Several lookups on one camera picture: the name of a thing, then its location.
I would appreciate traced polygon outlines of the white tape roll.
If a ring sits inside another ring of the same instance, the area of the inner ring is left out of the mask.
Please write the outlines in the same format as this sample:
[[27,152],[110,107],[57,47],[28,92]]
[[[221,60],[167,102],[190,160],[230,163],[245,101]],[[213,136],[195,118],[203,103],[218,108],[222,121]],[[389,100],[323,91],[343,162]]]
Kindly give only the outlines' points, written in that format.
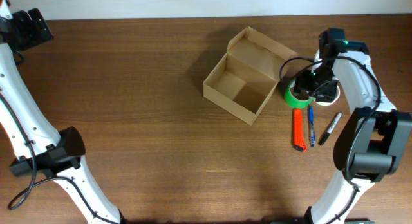
[[320,105],[320,106],[330,106],[330,105],[334,104],[339,99],[340,95],[341,95],[341,90],[340,90],[340,87],[337,86],[335,98],[333,99],[332,102],[318,102],[316,100],[314,102],[316,104]]

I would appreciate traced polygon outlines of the green tape roll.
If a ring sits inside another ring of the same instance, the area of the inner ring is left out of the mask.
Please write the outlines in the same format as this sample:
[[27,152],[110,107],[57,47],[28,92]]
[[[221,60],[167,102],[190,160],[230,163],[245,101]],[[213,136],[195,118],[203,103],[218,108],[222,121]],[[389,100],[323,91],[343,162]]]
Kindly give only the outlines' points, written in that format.
[[293,93],[292,88],[295,86],[295,80],[291,80],[284,93],[285,102],[294,109],[303,109],[309,106],[315,99],[308,97],[306,100],[298,99]]

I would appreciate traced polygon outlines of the brown cardboard box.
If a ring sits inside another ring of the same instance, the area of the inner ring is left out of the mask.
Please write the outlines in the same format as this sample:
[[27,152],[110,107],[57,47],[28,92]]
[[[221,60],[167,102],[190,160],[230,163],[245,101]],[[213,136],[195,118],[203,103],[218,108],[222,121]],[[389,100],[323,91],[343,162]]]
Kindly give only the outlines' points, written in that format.
[[224,56],[203,81],[202,95],[252,125],[298,53],[246,27],[233,37]]

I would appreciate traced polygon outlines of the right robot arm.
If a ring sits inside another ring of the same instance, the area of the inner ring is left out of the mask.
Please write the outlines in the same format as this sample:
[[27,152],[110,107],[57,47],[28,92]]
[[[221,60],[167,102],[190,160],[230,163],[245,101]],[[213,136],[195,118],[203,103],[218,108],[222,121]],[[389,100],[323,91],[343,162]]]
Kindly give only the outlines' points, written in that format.
[[295,76],[294,92],[331,103],[339,86],[350,117],[334,146],[333,177],[306,211],[307,223],[344,223],[367,190],[396,172],[411,134],[411,114],[397,111],[385,96],[366,44],[329,28],[319,35],[312,63]]

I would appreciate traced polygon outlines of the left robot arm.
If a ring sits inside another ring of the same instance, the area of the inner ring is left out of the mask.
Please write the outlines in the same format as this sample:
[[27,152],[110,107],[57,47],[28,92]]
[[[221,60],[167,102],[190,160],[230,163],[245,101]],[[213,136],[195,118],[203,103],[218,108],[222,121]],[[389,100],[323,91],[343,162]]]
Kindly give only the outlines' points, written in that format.
[[1,0],[1,125],[14,149],[10,171],[31,176],[30,183],[8,204],[19,208],[32,190],[46,182],[59,184],[88,223],[127,223],[104,195],[86,162],[84,141],[73,127],[56,130],[42,114],[18,71],[22,51],[53,39],[41,12],[10,11]]

